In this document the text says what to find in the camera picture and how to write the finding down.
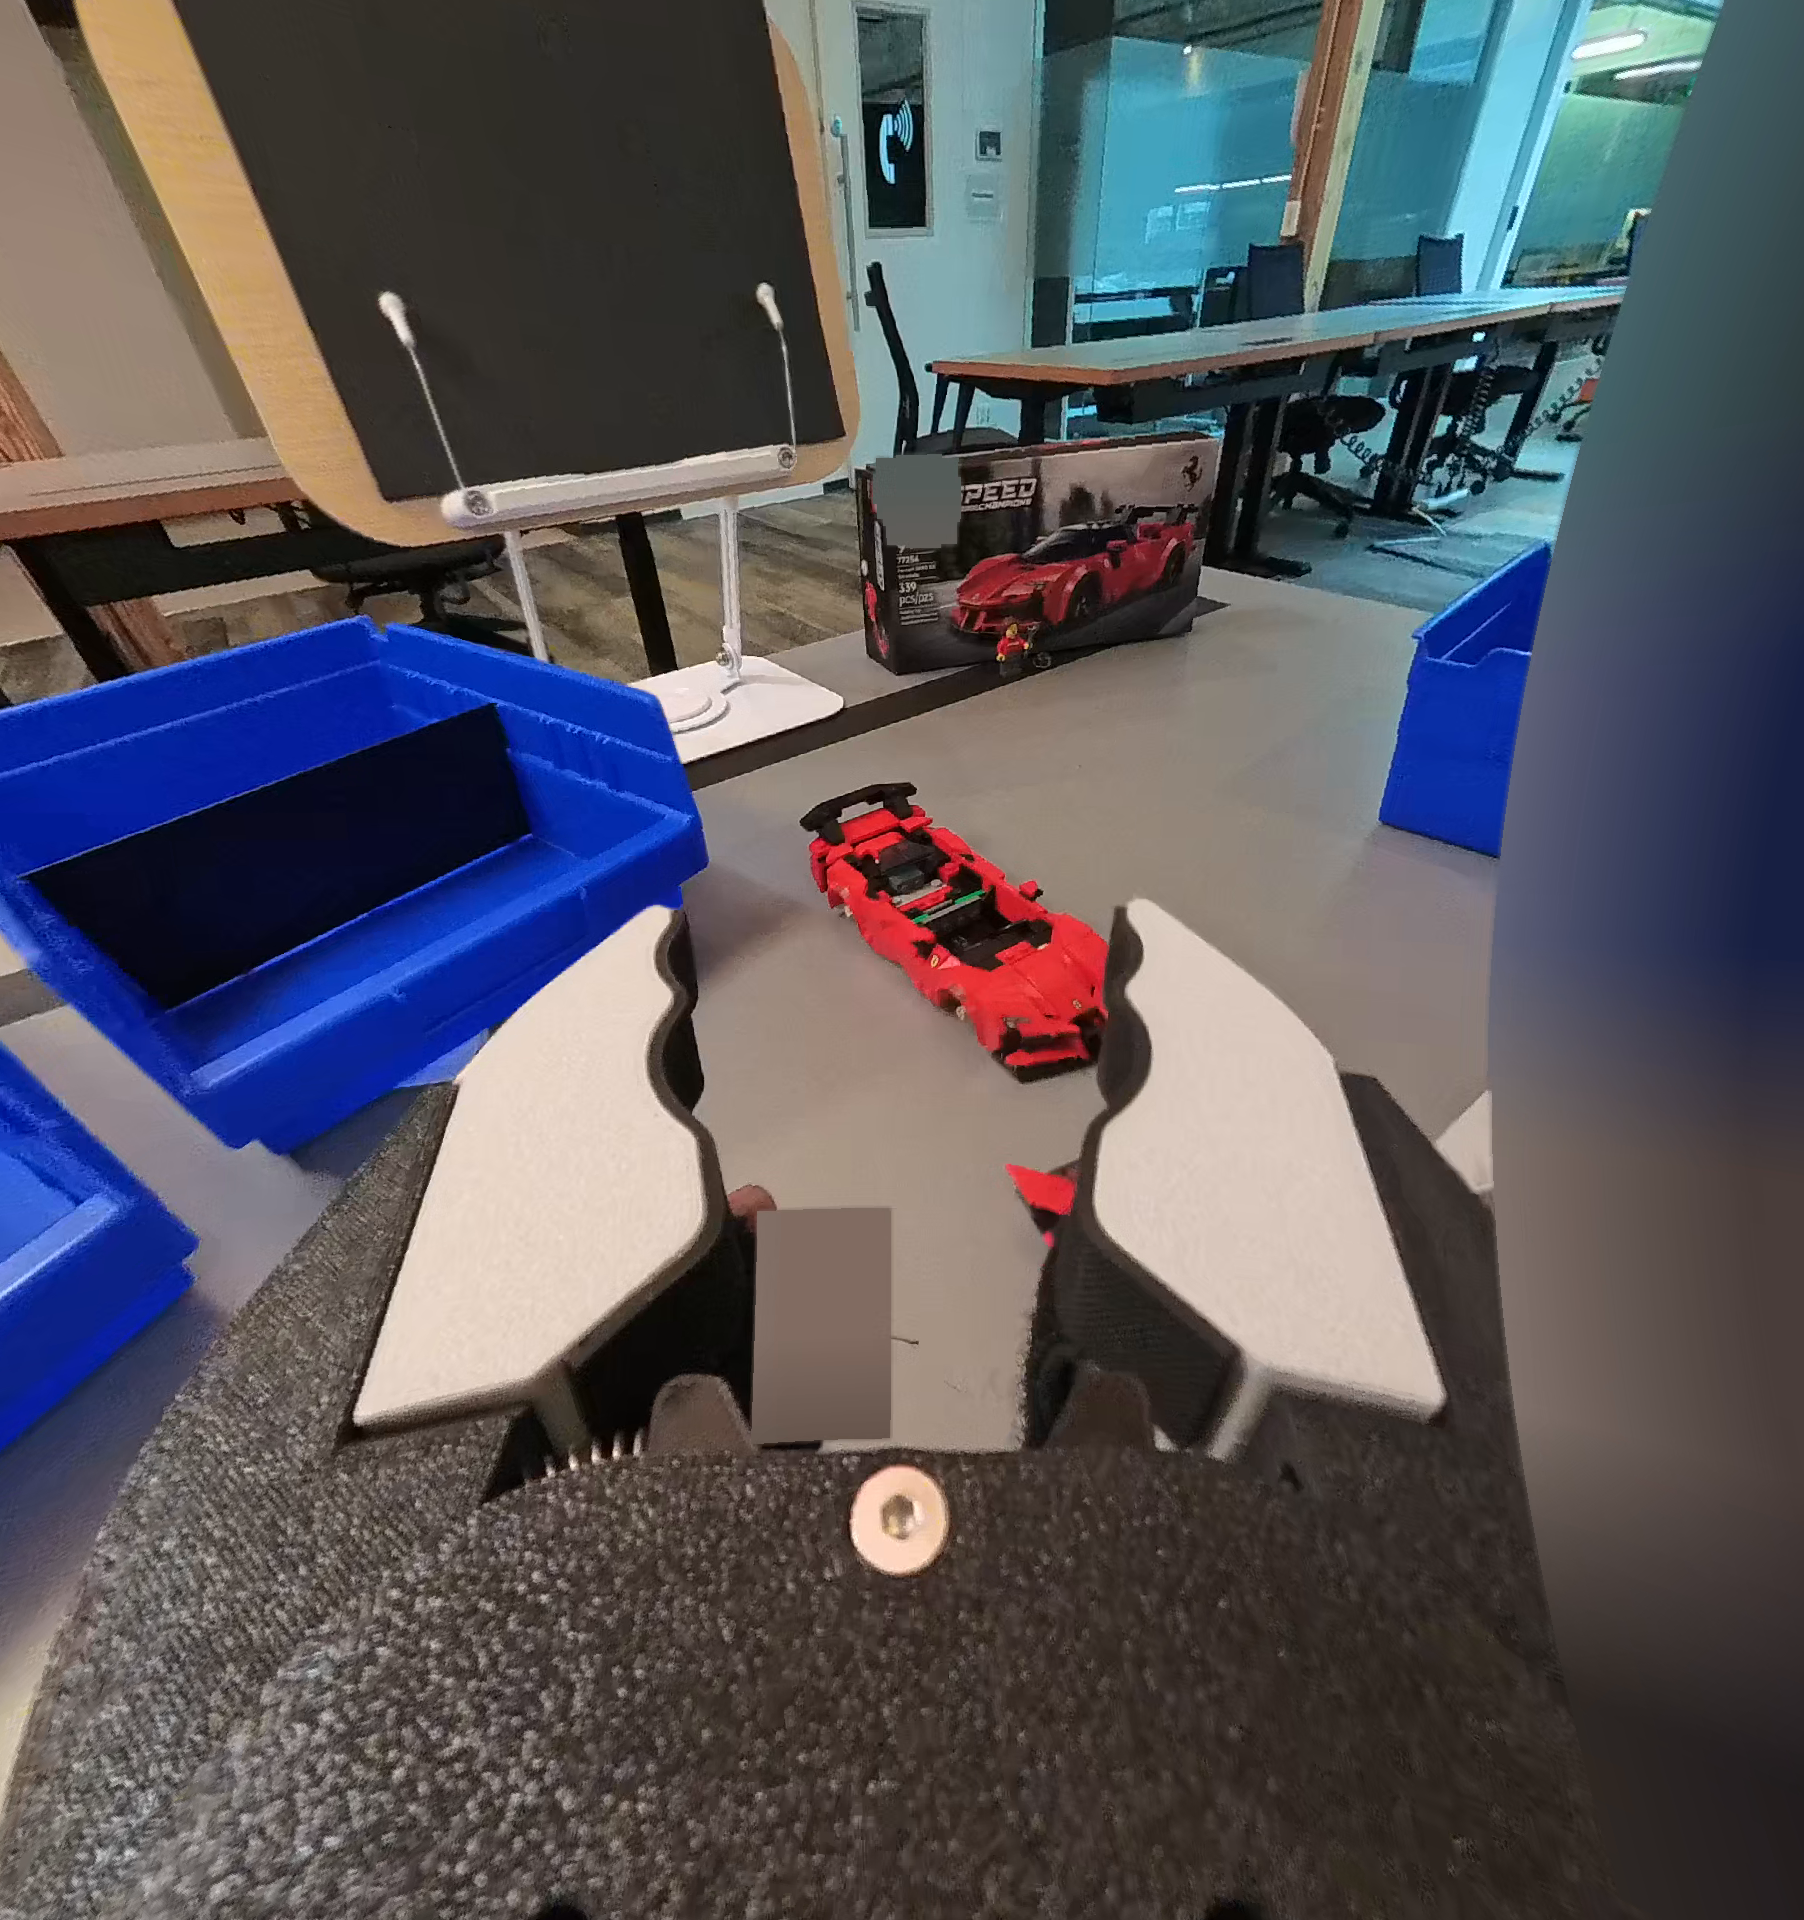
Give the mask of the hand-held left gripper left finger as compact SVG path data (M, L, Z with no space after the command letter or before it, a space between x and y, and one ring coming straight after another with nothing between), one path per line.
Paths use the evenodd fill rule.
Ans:
M651 1428L687 1364L639 1319L726 1225L694 1114L694 1004L689 916L648 906L460 1071L353 1428L530 1412L554 1448L623 1448Z

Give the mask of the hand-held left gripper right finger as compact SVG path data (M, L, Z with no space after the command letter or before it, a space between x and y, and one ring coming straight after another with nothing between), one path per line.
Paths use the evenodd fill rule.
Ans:
M1438 1360L1320 1037L1154 900L1115 915L1105 1011L1074 1351L1136 1378L1182 1452L1239 1452L1276 1398L1434 1420Z

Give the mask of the blue plastic storage bin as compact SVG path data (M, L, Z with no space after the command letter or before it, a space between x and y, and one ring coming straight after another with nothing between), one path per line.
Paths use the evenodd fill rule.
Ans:
M1529 542L1418 627L1382 828L1498 857L1551 559L1551 542Z
M27 874L493 704L530 834L237 983L159 1009ZM518 1011L707 864L654 696L349 618L0 712L0 929L220 1143L287 1152Z
M186 1294L197 1244L0 1042L0 1452Z

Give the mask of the red lego sports car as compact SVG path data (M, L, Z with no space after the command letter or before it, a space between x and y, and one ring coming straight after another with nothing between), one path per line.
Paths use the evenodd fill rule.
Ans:
M1105 1030L1108 944L938 826L912 783L875 783L800 816L828 906L1020 1081L1085 1069Z

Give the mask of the lego set cardboard box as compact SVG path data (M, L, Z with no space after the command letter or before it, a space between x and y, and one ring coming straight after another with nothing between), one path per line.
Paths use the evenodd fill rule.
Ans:
M1049 665L1193 624L1222 441L1182 430L884 458L857 469L866 660L998 668L1006 621Z

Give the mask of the black bin divider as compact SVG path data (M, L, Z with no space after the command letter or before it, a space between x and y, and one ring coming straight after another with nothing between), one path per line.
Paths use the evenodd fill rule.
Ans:
M147 1000L174 1011L530 834L493 704L27 874Z

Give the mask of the white stand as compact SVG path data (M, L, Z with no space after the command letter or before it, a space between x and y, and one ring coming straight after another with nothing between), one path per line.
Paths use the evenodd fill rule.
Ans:
M527 618L530 657L549 664L549 647L535 604L521 531L563 520L611 518L618 511L661 507L669 502L718 506L722 626L718 660L654 674L640 687L664 711L687 762L734 746L762 743L822 722L841 709L841 696L744 653L741 503L772 483L795 477L796 447L774 442L697 455L676 464L600 475L560 475L475 483L441 494L439 513L460 531L506 541L515 601Z

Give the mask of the black office chair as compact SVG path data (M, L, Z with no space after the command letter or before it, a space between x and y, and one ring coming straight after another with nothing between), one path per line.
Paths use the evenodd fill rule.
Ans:
M1236 320L1287 320L1303 314L1306 256L1300 241L1252 244L1236 280ZM1270 478L1266 498L1273 507L1292 507L1300 497L1314 502L1334 522L1336 541L1347 541L1358 516L1356 492L1328 478L1333 449L1352 436L1381 427L1387 403L1368 396L1340 396L1340 376L1333 375L1322 394L1287 397L1274 433L1274 455L1287 465Z
M911 362L904 337L901 332L899 320L889 302L889 285L886 271L879 263L866 266L866 293L865 303L868 312L879 322L884 342L889 350L889 363L895 379L895 420L891 434L891 455L904 458L911 453L935 453L949 455L963 451L980 451L985 447L1013 447L1014 434L1005 433L996 427L985 427L975 423L972 416L972 397L963 394L958 397L955 423L949 428L940 427L940 412L948 397L949 383L938 375L935 403L932 408L930 424L922 427L920 413L920 396L914 375L914 363Z
M1459 295L1464 291L1465 240L1462 235L1418 238L1416 293L1419 298ZM1479 492L1490 483L1512 478L1538 478L1519 465L1522 447L1535 424L1541 396L1555 373L1558 345L1541 345L1535 360L1524 363L1479 356L1465 369L1446 373L1437 430L1424 451L1424 483L1432 483L1441 468L1468 478L1468 489ZM1505 442L1479 441L1490 408L1516 400L1516 413Z

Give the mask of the long wooden office desk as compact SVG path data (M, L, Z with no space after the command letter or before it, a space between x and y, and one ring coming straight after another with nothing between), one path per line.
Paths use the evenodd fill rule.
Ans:
M1501 350L1537 345L1535 380L1545 383L1563 348L1614 329L1624 293L1624 282L1600 282L1404 298L1105 344L956 353L930 362L927 373L938 396L956 397L958 438L975 397L1017 406L1020 445L1051 436L1049 413L1066 397L1092 397L1098 413L1117 424L1220 417L1219 518L1205 565L1300 577L1306 564L1259 546L1280 423L1292 400L1328 397L1365 363L1385 380L1405 380L1405 410L1395 417L1375 489L1358 507L1407 524L1418 513L1418 483L1451 375L1464 363L1488 369Z

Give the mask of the black-topped wooden table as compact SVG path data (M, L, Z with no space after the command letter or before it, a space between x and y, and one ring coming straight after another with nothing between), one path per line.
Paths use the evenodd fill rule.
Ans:
M466 485L774 442L860 394L818 113L766 5L77 5L301 497L392 545Z

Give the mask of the wooden pillar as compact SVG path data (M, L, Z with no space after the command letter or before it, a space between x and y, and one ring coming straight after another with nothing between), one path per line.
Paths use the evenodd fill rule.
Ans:
M1322 3L1292 113L1292 171L1280 218L1283 241L1302 247L1303 303L1320 303L1347 171L1361 124L1381 26L1381 3Z

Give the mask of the dark green wall sign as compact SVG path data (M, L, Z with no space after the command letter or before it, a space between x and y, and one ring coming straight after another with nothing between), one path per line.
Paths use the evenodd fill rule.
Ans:
M916 84L865 101L862 152L868 232L925 232L932 227L930 116Z

